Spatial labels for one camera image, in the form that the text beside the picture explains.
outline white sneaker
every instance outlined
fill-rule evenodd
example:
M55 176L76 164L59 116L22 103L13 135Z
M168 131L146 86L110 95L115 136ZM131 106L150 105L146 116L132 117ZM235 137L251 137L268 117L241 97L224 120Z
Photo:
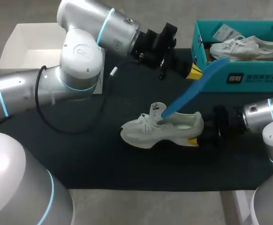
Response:
M174 113L166 119L161 114L166 105L156 102L151 105L150 114L142 114L137 120L125 123L121 137L128 144L149 149L161 140L169 140L178 145L197 147L193 138L202 134L204 121L199 112L195 114Z
M262 41L255 36L237 36L223 43L213 44L210 54L215 58L230 58L235 61L273 61L273 42Z

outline gray floor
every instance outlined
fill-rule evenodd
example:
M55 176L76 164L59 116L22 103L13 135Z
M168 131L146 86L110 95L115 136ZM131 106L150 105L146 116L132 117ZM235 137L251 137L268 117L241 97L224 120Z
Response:
M56 21L60 0L0 0L0 55L17 23ZM273 20L273 0L104 0L148 28L178 27L177 46L189 47L197 19ZM92 225L223 225L217 192L169 193L72 190L77 220Z

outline shoe sole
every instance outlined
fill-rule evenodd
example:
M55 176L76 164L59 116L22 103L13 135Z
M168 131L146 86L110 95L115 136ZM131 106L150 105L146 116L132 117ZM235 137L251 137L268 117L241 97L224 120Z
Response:
M217 57L217 56L213 56L211 55L211 58L214 59L214 60L218 60L220 57ZM237 60L230 60L231 62L248 62L248 61L270 61L270 62L273 62L273 57L270 57L270 58L263 58L263 59L249 59L249 60L241 60L241 59L237 59Z
M161 141L171 141L177 145L185 146L185 147L198 147L198 145L191 144L189 139L187 139L187 138L171 138L171 139L155 140L155 141L146 142L146 143L134 143L134 142L130 142L128 140L125 140L125 138L122 135L122 131L121 131L121 137L129 145L132 145L134 147L141 148L141 149L150 149L154 145L156 145L158 142L161 142Z

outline white label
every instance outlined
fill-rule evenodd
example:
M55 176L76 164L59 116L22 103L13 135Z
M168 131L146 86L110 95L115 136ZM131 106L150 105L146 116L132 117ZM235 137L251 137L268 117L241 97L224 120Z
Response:
M238 31L230 28L229 26L223 24L218 31L213 35L213 38L221 42L227 41L229 39L236 38L238 35L241 35Z

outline open box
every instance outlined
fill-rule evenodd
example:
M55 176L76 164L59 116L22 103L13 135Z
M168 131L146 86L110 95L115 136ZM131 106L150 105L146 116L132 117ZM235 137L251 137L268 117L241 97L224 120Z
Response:
M209 48L216 32L227 25L241 35L273 41L273 21L197 21L192 58L203 70L212 61ZM273 61L233 61L213 75L204 92L273 92Z
M17 24L1 55L0 75L59 65L65 37L66 31L57 23ZM103 68L94 94L102 93L105 50L102 51Z

